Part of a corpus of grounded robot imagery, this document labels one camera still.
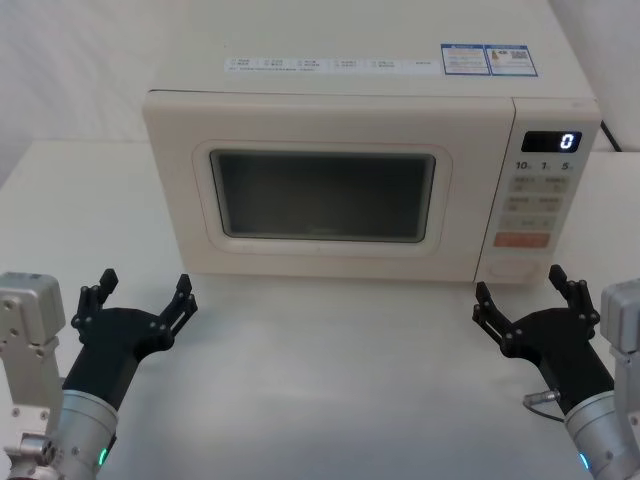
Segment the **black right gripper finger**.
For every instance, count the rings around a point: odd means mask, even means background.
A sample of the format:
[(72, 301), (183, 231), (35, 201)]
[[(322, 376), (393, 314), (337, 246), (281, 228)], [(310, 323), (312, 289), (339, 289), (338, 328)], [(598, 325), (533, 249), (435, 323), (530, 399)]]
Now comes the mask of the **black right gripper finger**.
[(478, 282), (472, 320), (499, 346), (500, 350), (519, 350), (518, 323), (509, 320), (496, 306), (485, 282)]
[(559, 264), (553, 264), (550, 267), (548, 278), (564, 298), (568, 308), (579, 318), (585, 320), (589, 326), (595, 326), (600, 322), (600, 315), (593, 306), (586, 280), (569, 279)]

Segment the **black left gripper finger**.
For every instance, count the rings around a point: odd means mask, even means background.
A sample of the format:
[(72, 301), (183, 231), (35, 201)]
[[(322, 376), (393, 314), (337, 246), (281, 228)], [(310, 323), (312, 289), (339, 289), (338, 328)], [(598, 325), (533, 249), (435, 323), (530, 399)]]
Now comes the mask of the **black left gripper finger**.
[(182, 274), (171, 301), (154, 320), (152, 338), (155, 348), (171, 348), (175, 337), (197, 310), (191, 279), (188, 274)]
[(82, 286), (80, 289), (76, 314), (71, 319), (71, 325), (79, 329), (90, 318), (100, 312), (107, 298), (114, 292), (119, 282), (116, 271), (106, 269), (97, 284)]

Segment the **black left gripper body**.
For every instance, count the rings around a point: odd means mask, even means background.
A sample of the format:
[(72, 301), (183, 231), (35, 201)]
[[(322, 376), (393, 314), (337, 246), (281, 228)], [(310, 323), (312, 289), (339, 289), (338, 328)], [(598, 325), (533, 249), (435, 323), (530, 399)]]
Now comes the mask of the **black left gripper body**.
[(157, 315), (137, 309), (110, 308), (72, 318), (81, 351), (63, 388), (88, 393), (119, 409), (139, 364), (173, 346), (170, 329)]

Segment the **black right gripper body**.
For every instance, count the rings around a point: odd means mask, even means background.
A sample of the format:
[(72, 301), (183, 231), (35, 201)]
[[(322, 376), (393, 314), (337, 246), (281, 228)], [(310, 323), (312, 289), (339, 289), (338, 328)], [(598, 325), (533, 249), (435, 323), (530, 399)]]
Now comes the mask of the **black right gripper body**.
[(590, 340), (599, 314), (569, 308), (533, 312), (511, 325), (502, 340), (507, 358), (531, 362), (547, 387), (559, 393), (567, 413), (581, 402), (614, 389), (614, 380)]

